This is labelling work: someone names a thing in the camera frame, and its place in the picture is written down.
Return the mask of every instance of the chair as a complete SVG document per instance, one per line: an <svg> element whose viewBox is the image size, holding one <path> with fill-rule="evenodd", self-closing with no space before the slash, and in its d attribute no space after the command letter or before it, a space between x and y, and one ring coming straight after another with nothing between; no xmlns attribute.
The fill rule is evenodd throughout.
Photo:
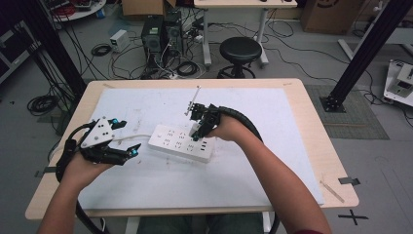
<svg viewBox="0 0 413 234"><path fill-rule="evenodd" d="M218 79L225 77L245 78L243 70L248 71L255 78L255 74L250 69L244 67L244 65L260 58L262 48L258 42L248 37L232 37L221 43L219 52L222 57L233 65L220 69Z"/></svg>

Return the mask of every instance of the white power strip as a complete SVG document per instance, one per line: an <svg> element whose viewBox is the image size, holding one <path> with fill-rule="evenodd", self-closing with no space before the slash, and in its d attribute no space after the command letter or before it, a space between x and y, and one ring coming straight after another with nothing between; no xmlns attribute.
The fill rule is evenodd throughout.
<svg viewBox="0 0 413 234"><path fill-rule="evenodd" d="M194 141L189 131L158 125L149 139L149 146L176 156L207 163L215 145L215 138L202 138Z"/></svg>

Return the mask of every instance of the black tape mark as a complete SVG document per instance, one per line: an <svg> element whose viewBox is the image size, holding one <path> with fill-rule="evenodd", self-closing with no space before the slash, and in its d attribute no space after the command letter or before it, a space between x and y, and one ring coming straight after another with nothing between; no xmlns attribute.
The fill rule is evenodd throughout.
<svg viewBox="0 0 413 234"><path fill-rule="evenodd" d="M355 215L355 214L353 213L353 210L350 210L350 214L352 214L352 215L338 214L338 217L352 218L353 221L355 222L355 225L358 225L358 223L357 223L357 218L359 218L359 219L368 219L368 217L366 217L366 216Z"/></svg>

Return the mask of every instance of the green mat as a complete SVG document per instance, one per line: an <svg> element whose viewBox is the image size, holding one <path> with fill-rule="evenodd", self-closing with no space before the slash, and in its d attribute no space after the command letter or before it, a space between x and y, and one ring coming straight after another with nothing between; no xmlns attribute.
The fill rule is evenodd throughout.
<svg viewBox="0 0 413 234"><path fill-rule="evenodd" d="M369 103L360 92L350 92L343 105L346 113L325 112L319 97L327 97L334 86L306 86L306 90L331 138L389 139Z"/></svg>

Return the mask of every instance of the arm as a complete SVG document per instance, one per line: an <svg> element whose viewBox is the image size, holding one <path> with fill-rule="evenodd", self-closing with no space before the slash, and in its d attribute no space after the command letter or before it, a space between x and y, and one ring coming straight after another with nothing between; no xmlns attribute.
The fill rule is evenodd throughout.
<svg viewBox="0 0 413 234"><path fill-rule="evenodd" d="M73 233L79 193L110 167L86 161L77 153L67 166L37 233Z"/></svg>
<svg viewBox="0 0 413 234"><path fill-rule="evenodd" d="M243 150L288 233L331 233L319 204L301 179L243 124L222 115L208 137L232 140Z"/></svg>

